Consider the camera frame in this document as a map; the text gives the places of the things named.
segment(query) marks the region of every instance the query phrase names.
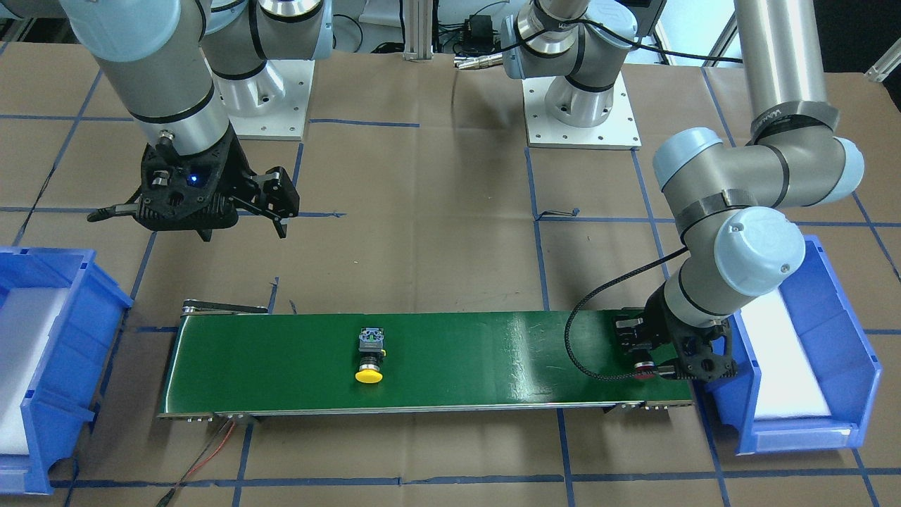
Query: yellow push button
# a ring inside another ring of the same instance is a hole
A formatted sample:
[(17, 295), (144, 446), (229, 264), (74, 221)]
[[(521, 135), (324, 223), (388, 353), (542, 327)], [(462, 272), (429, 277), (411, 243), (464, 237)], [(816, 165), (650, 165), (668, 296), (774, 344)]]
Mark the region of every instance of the yellow push button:
[(382, 380), (382, 374), (375, 370), (363, 370), (353, 375), (358, 382), (362, 383), (379, 383)]

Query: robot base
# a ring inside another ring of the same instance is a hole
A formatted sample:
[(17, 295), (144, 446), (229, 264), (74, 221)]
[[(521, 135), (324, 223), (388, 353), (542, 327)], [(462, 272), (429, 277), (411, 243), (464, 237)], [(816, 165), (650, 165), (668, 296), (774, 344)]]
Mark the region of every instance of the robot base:
[(271, 112), (259, 116), (229, 115), (239, 139), (303, 141), (306, 111), (313, 89), (315, 62), (312, 60), (272, 60), (285, 80), (285, 96)]
[(631, 150), (642, 145), (623, 75), (614, 84), (614, 104), (602, 124), (578, 128), (562, 123), (547, 112), (544, 96), (554, 78), (523, 80), (525, 123), (529, 146), (533, 148), (581, 148), (590, 150)]

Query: conveyor belt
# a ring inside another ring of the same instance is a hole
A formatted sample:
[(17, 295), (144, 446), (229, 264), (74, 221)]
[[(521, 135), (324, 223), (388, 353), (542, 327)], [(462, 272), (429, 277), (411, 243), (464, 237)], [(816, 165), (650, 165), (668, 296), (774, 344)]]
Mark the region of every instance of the conveyor belt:
[[(613, 314), (587, 311), (573, 346), (595, 371), (626, 373)], [(164, 418), (249, 414), (506, 410), (691, 403), (687, 382), (602, 383), (567, 358), (567, 312), (188, 315), (160, 408)], [(362, 327), (385, 329), (385, 378), (354, 380)], [(659, 361), (675, 355), (655, 351)]]

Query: red wire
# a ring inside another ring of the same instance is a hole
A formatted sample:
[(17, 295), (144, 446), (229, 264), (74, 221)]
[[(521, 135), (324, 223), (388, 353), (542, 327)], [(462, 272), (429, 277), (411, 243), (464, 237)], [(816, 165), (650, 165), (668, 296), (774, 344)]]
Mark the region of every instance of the red wire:
[(193, 474), (197, 470), (200, 470), (201, 467), (203, 467), (204, 465), (209, 463), (211, 459), (213, 459), (217, 454), (219, 454), (219, 451), (221, 451), (223, 449), (223, 447), (225, 446), (225, 442), (228, 442), (228, 438), (232, 435), (232, 432), (234, 431), (234, 427), (235, 427), (235, 423), (234, 423), (234, 421), (232, 421), (232, 425), (228, 428), (228, 432), (225, 433), (225, 438), (223, 438), (223, 441), (219, 443), (219, 447), (217, 447), (216, 450), (213, 451), (213, 453), (210, 456), (207, 456), (205, 460), (194, 465), (193, 468), (188, 470), (187, 474), (185, 475), (185, 479), (190, 477), (191, 474)]

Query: brown cardboard floor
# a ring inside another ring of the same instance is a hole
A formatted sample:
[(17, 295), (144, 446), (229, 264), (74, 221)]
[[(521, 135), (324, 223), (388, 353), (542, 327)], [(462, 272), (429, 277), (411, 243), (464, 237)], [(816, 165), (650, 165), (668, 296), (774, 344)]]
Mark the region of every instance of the brown cardboard floor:
[[(751, 121), (739, 69), (627, 66), (640, 150), (528, 150), (520, 84), (501, 69), (338, 53), (316, 72), (303, 145), (243, 144), (258, 171), (297, 171), (305, 216), (285, 240), (243, 217), (203, 244), (127, 219), (89, 225), (88, 208), (133, 191), (140, 132), (80, 47), (0, 49), (0, 242), (93, 248), (136, 296), (76, 482), (64, 460), (56, 494), (0, 504), (150, 506), (181, 475), (212, 432), (153, 417), (183, 299), (275, 294), (277, 313), (568, 309), (679, 247), (656, 148), (692, 126), (741, 144)], [(856, 199), (787, 213), (822, 239), (885, 366), (860, 452), (734, 456), (736, 432), (710, 407), (270, 419), (235, 431), (173, 505), (898, 503), (901, 115), (860, 75), (827, 81), (867, 176)], [(573, 208), (578, 218), (535, 220)], [(677, 268), (596, 305), (641, 305)]]

